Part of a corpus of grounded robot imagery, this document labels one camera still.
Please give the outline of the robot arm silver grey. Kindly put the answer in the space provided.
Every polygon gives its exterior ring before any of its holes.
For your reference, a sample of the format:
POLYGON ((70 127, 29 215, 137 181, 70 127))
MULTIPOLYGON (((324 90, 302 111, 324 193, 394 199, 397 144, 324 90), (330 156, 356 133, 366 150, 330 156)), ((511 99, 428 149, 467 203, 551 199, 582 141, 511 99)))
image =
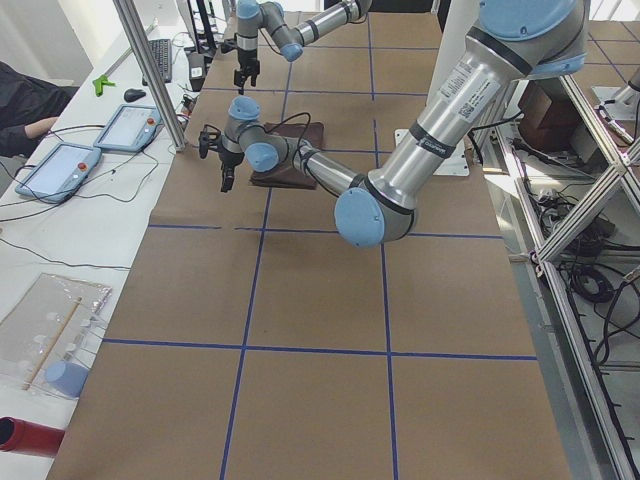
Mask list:
POLYGON ((243 95, 247 81, 256 86, 260 74, 258 59, 258 35, 264 30, 278 53, 289 63, 296 61, 307 45, 310 45, 337 28, 358 22, 366 17, 371 1, 339 1, 309 20, 295 27, 287 24, 284 10, 277 2, 258 3, 238 1, 236 9, 237 30, 234 36, 239 67, 234 71, 234 85, 243 95))
POLYGON ((260 106, 235 97, 215 142, 224 190, 237 165, 257 172, 288 165, 337 199, 339 234, 368 248, 406 236, 417 196, 455 151, 496 95, 520 79, 545 79, 580 70, 586 57, 586 1, 483 1, 465 37, 465 50, 386 163, 366 174, 330 159, 302 139, 272 135, 260 123, 260 106))

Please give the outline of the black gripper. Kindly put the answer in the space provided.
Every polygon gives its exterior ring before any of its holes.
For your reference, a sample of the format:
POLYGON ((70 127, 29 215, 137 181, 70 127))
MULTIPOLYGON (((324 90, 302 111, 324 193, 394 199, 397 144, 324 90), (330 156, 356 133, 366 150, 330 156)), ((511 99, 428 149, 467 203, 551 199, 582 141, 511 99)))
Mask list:
POLYGON ((242 164, 244 160, 244 153, 233 152, 226 147, 220 147, 218 149, 218 155, 221 164, 221 188, 222 193, 230 192, 233 189, 235 181, 235 168, 242 164))
POLYGON ((237 52, 240 70, 234 71, 233 81, 238 90, 238 94, 243 95, 245 92, 245 83, 247 81, 245 74, 259 74, 260 61, 258 59, 257 49, 238 49, 237 52))

